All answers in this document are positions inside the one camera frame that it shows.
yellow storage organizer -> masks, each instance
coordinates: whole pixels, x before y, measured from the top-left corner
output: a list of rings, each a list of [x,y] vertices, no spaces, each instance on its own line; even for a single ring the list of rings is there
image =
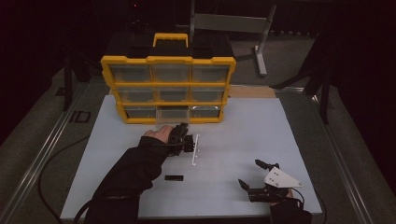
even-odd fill
[[[233,51],[226,35],[115,34],[101,60],[125,123],[221,122]]]

yellow handle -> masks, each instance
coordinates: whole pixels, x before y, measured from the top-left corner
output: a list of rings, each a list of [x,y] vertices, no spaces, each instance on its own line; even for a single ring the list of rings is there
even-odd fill
[[[158,33],[154,36],[154,43],[152,47],[155,47],[157,44],[157,40],[185,40],[186,41],[186,48],[189,47],[189,37],[186,34],[165,34],[165,33]]]

robotic arm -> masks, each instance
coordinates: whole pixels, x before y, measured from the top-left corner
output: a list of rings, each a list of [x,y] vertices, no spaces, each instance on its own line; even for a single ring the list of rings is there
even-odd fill
[[[255,162],[262,169],[268,169],[270,173],[264,178],[265,186],[262,189],[251,189],[247,183],[238,179],[251,202],[278,203],[288,195],[289,188],[303,186],[298,180],[279,170],[279,164],[267,164],[260,160],[255,160]]]

metal frame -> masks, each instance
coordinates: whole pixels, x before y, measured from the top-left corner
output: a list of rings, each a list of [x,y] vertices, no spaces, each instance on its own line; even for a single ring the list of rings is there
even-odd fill
[[[282,90],[274,90],[275,92],[283,92],[283,93],[292,93],[292,94],[305,94],[304,88],[294,88],[294,87],[286,87]],[[353,175],[350,173],[349,168],[347,167],[347,162],[344,159],[344,156],[340,150],[340,147],[335,142],[334,135],[332,134],[332,130],[326,123],[322,120],[320,115],[320,102],[316,95],[308,96],[307,99],[311,106],[312,111],[314,111],[315,117],[314,119],[320,125],[321,129],[324,132],[324,137],[329,144],[329,152],[332,155],[332,160],[334,161],[334,165],[340,175],[340,178],[346,188],[346,193],[351,201],[351,204],[355,210],[357,218],[360,223],[369,224],[374,223],[372,216],[367,208],[366,203],[363,200],[361,192],[354,180]]]
[[[271,5],[271,9],[267,18],[200,14],[195,13],[195,0],[191,0],[190,41],[192,41],[195,29],[262,34],[260,45],[255,46],[254,49],[257,65],[259,66],[260,76],[266,77],[267,70],[265,68],[262,52],[267,40],[267,36],[270,32],[271,23],[273,21],[275,12],[276,5]]]
[[[20,210],[23,202],[29,195],[36,180],[38,179],[39,174],[44,168],[45,163],[50,158],[51,152],[61,137],[67,122],[70,120],[79,97],[84,93],[85,90],[87,90],[87,87],[87,83],[80,83],[78,85],[78,89],[74,95],[75,100],[71,102],[68,109],[61,114],[46,142],[36,155],[35,160],[30,164],[29,168],[25,172],[21,182],[18,184],[10,200],[7,202],[2,213],[0,214],[0,223],[10,223]]]

black cable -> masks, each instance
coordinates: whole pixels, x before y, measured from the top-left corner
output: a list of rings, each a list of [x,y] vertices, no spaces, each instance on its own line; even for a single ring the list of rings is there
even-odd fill
[[[95,203],[95,200],[89,200],[87,203],[84,203],[82,207],[78,210],[75,218],[73,219],[73,224],[77,224],[79,219],[81,218],[82,214],[87,210],[93,203]]]
[[[318,192],[314,189],[314,191],[315,191],[315,193],[317,194],[317,196],[318,196],[318,198],[319,198],[319,200],[320,200],[320,203],[322,204],[322,206],[323,206],[323,216],[324,216],[324,219],[323,219],[323,224],[325,224],[326,223],[326,221],[327,221],[327,208],[326,208],[326,205],[324,204],[324,201],[323,201],[323,199],[320,197],[320,195],[318,194]]]
[[[291,189],[294,190],[294,191],[296,191],[298,194],[300,194],[301,199],[303,200],[303,204],[305,204],[305,199],[304,199],[303,194],[301,194],[300,191],[298,191],[297,189],[294,189],[294,188],[291,188]]]
[[[56,152],[55,154],[53,154],[48,160],[47,162],[44,164],[43,169],[41,170],[40,174],[38,175],[38,181],[37,181],[37,190],[38,190],[38,195],[40,196],[41,201],[43,202],[43,204],[47,207],[47,209],[50,211],[50,213],[55,217],[55,219],[58,221],[58,223],[63,224],[62,220],[60,219],[60,217],[58,216],[58,214],[56,214],[56,212],[50,207],[50,205],[47,203],[46,199],[44,198],[43,192],[41,190],[41,180],[42,180],[42,176],[43,173],[45,171],[45,169],[47,168],[47,166],[49,165],[49,163],[56,157],[58,156],[61,152],[69,149],[72,146],[75,146],[76,144],[84,141],[85,139],[89,138],[90,136],[87,135],[81,139],[79,139],[77,142],[74,142],[66,147],[63,147],[62,149],[60,149],[58,152]]]

